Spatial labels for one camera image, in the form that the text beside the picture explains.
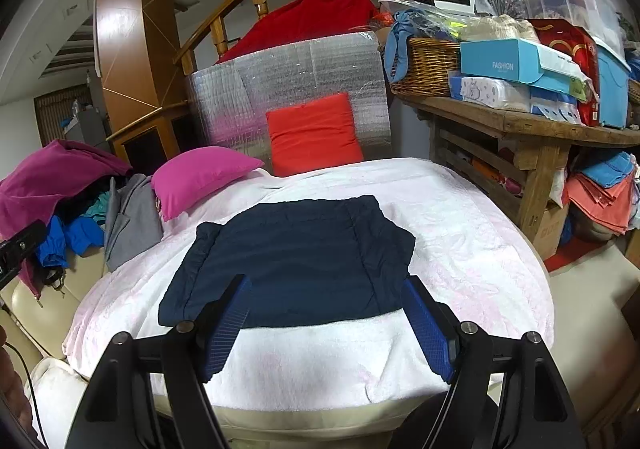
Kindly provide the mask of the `navy blue puffer jacket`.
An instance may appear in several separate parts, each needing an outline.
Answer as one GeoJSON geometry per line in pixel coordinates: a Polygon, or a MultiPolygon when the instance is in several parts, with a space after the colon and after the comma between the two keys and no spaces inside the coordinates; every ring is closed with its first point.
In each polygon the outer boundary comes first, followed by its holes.
{"type": "Polygon", "coordinates": [[[194,319],[238,275],[252,284],[247,329],[381,316],[401,306],[415,245],[372,196],[256,204],[227,224],[198,225],[158,322],[194,319]]]}

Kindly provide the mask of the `magenta velvet garment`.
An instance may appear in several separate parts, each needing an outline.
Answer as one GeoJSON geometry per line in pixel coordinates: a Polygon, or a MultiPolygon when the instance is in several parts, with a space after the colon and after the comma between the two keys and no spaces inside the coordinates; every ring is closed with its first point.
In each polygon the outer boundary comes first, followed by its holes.
{"type": "MultiPolygon", "coordinates": [[[[122,177],[130,170],[127,162],[96,147],[53,140],[1,180],[1,238],[12,238],[35,220],[48,226],[54,215],[65,224],[89,217],[73,200],[98,180],[122,177]]],[[[38,297],[43,286],[39,278],[52,268],[58,267],[41,266],[35,252],[18,276],[38,297]]]]}

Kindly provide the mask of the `beige sofa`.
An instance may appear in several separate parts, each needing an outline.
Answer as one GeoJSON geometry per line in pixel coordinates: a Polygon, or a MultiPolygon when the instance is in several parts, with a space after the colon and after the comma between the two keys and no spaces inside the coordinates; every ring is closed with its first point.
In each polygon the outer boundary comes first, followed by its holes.
{"type": "Polygon", "coordinates": [[[107,269],[102,249],[90,247],[85,255],[67,255],[70,266],[61,281],[45,285],[37,299],[20,279],[15,278],[2,291],[2,302],[9,307],[17,325],[43,355],[67,363],[63,353],[66,334],[76,310],[107,269]]]}

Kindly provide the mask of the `blue garment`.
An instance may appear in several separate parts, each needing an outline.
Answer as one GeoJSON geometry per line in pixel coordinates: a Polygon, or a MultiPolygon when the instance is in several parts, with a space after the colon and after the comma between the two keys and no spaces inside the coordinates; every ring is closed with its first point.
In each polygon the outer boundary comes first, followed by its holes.
{"type": "Polygon", "coordinates": [[[54,215],[47,226],[44,240],[38,245],[36,255],[43,267],[68,267],[67,251],[84,255],[89,247],[104,246],[104,231],[90,217],[79,216],[65,224],[54,215]]]}

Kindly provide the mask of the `grey garment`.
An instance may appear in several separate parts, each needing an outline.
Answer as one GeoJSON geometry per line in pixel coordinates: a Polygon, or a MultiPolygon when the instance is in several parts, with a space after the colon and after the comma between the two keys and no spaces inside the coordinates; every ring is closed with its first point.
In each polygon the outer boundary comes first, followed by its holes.
{"type": "Polygon", "coordinates": [[[105,218],[104,261],[109,271],[151,249],[163,238],[151,177],[132,175],[122,188],[110,183],[105,218]]]}

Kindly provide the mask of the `magenta pillow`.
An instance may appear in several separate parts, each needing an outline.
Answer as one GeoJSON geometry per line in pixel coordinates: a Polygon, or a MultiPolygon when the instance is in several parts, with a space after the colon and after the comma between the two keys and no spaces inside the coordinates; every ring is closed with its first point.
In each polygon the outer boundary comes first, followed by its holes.
{"type": "Polygon", "coordinates": [[[152,189],[160,200],[163,220],[173,220],[198,201],[260,169],[262,165],[262,160],[217,146],[178,154],[151,178],[152,189]]]}

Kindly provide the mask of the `coral folded cloth stack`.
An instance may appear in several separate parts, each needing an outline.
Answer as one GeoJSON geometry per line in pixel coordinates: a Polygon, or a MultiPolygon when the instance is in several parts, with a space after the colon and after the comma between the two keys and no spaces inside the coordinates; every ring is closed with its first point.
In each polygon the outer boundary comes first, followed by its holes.
{"type": "Polygon", "coordinates": [[[611,188],[603,188],[584,174],[570,176],[565,189],[574,203],[591,221],[621,235],[634,228],[632,221],[639,206],[634,175],[629,174],[611,188]]]}

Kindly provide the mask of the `wooden side table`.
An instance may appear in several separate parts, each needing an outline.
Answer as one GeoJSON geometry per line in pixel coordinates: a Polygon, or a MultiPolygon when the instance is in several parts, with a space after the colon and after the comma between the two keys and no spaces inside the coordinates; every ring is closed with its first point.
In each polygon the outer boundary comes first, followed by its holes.
{"type": "Polygon", "coordinates": [[[448,97],[400,99],[431,122],[431,159],[482,189],[541,259],[558,248],[561,213],[550,208],[549,195],[554,173],[568,165],[570,149],[639,145],[637,131],[588,128],[448,97]]]}

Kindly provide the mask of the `silver foil insulation panel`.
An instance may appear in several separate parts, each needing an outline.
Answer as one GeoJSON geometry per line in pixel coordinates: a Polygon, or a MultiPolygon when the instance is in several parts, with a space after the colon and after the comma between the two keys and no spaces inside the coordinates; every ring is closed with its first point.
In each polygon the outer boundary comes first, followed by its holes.
{"type": "Polygon", "coordinates": [[[346,93],[363,157],[392,155],[384,71],[372,32],[260,50],[194,72],[188,87],[202,146],[226,147],[270,165],[267,112],[346,93]]]}

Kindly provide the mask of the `white patterned tissue pack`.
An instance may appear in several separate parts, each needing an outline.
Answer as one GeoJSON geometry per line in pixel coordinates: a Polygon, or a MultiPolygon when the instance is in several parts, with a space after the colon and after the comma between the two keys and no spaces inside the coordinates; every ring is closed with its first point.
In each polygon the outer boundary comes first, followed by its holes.
{"type": "Polygon", "coordinates": [[[448,74],[448,84],[450,96],[462,102],[473,102],[496,110],[530,112],[527,85],[484,76],[465,76],[458,71],[448,74]]]}

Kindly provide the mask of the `red orange pillow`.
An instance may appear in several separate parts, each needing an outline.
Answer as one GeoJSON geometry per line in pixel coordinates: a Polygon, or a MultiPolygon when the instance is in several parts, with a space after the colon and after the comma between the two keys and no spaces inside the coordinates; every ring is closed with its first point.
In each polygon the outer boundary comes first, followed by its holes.
{"type": "Polygon", "coordinates": [[[266,113],[272,172],[279,177],[363,160],[352,106],[338,93],[266,113]]]}

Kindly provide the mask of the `light blue fashion box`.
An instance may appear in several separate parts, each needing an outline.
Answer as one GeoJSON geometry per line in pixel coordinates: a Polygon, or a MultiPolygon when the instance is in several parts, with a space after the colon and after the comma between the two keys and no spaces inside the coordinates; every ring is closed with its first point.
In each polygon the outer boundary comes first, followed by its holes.
{"type": "Polygon", "coordinates": [[[523,39],[462,42],[460,70],[586,100],[590,79],[567,54],[523,39]]]}

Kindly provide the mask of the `wicker basket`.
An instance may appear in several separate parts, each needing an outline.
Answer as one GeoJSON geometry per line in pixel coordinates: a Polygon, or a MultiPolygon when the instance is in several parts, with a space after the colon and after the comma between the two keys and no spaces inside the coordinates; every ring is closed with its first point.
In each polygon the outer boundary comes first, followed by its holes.
{"type": "Polygon", "coordinates": [[[408,39],[408,71],[390,82],[396,96],[448,97],[449,73],[460,70],[460,44],[427,38],[408,39]]]}

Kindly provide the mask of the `blue cloth in basket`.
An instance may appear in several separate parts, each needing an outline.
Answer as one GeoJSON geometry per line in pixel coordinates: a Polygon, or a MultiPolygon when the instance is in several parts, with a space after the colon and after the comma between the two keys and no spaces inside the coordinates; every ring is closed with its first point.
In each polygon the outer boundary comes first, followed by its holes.
{"type": "Polygon", "coordinates": [[[407,8],[393,14],[384,48],[384,69],[390,83],[401,81],[408,73],[409,40],[434,38],[438,30],[437,16],[426,9],[407,8]]]}

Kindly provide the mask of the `red cloth on railing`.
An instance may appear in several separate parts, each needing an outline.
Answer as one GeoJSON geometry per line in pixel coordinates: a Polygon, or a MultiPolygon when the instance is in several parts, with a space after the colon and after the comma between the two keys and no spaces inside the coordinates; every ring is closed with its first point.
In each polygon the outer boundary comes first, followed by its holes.
{"type": "Polygon", "coordinates": [[[372,0],[295,0],[257,21],[217,64],[268,48],[360,31],[379,12],[372,0]]]}

